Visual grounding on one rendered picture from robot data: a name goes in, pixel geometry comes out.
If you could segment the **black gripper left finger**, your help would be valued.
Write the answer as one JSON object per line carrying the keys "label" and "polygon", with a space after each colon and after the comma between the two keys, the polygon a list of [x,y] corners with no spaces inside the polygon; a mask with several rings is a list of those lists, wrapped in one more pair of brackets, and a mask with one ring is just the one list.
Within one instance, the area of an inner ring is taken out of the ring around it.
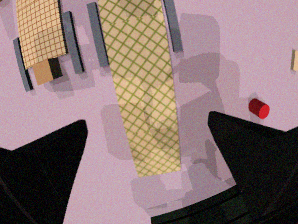
{"label": "black gripper left finger", "polygon": [[13,151],[0,148],[0,185],[33,224],[64,224],[86,137],[80,119]]}

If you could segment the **red cylinder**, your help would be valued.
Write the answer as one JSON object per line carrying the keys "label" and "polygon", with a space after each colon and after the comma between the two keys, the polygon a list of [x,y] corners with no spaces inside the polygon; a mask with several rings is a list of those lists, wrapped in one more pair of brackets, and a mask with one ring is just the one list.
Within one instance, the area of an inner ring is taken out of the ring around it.
{"label": "red cylinder", "polygon": [[259,119],[266,119],[267,115],[269,115],[270,107],[267,104],[263,104],[262,101],[257,99],[250,100],[249,103],[249,111],[255,113],[259,117]]}

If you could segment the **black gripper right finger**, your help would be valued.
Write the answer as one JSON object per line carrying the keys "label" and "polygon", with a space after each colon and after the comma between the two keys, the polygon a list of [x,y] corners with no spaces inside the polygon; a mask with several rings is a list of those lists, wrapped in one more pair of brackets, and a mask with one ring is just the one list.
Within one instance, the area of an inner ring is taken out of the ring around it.
{"label": "black gripper right finger", "polygon": [[298,169],[298,127],[283,132],[220,112],[209,112],[208,127],[251,220],[273,212]]}

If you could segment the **tan flat rectangular block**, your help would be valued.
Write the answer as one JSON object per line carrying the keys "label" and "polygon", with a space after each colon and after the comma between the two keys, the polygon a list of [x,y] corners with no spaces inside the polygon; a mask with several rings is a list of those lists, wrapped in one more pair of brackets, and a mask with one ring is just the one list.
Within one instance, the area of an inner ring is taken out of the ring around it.
{"label": "tan flat rectangular block", "polygon": [[290,69],[293,69],[293,71],[298,71],[298,51],[295,51],[293,49],[293,55],[291,55],[291,67]]}

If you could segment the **brown cube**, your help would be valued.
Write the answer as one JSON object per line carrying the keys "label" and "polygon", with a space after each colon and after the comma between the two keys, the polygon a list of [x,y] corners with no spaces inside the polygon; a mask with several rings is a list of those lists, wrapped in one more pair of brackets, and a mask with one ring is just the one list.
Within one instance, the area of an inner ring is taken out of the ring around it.
{"label": "brown cube", "polygon": [[59,57],[52,57],[52,59],[43,60],[39,64],[32,65],[37,85],[47,83],[47,81],[52,81],[57,79],[57,77],[63,76],[63,73],[61,73],[63,71],[61,71],[59,63]]}

